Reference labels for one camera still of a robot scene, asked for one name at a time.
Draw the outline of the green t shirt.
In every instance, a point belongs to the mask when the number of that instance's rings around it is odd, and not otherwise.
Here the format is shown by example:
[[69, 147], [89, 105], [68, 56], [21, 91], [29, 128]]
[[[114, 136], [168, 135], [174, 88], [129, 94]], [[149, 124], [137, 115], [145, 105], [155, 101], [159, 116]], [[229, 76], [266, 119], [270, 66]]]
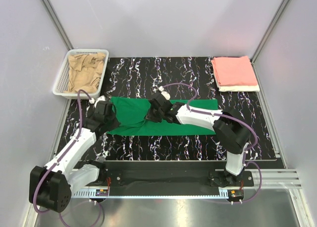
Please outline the green t shirt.
[[110, 132], [119, 136], [193, 136], [215, 135], [215, 132], [194, 125], [170, 124], [163, 120], [155, 123], [145, 119], [150, 108], [147, 99], [112, 97], [110, 100], [116, 107], [116, 118], [120, 126]]

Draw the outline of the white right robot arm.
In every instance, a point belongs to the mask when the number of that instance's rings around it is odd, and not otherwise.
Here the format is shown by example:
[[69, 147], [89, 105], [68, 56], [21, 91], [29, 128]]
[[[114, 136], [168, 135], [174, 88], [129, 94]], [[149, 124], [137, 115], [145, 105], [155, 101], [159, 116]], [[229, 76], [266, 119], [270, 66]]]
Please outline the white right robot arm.
[[220, 144], [227, 151], [223, 172], [210, 174], [210, 181], [218, 187], [239, 186], [245, 169], [245, 149], [251, 132], [247, 125], [235, 118], [232, 112], [207, 110], [182, 102], [171, 103], [169, 95], [157, 92], [149, 99], [150, 108], [145, 116], [152, 122], [193, 125], [214, 131]]

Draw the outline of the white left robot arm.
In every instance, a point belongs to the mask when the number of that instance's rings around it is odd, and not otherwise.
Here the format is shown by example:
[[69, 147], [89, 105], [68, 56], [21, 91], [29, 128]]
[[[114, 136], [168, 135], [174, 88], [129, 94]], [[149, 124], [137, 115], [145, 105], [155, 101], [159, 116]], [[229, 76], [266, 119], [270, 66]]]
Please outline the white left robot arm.
[[39, 208], [61, 213], [71, 197], [84, 186], [102, 184], [107, 180], [104, 160], [88, 161], [77, 171], [76, 164], [84, 153], [106, 132], [118, 128], [114, 104], [99, 97], [93, 113], [80, 119], [80, 127], [66, 146], [43, 167], [35, 166], [30, 173], [29, 202]]

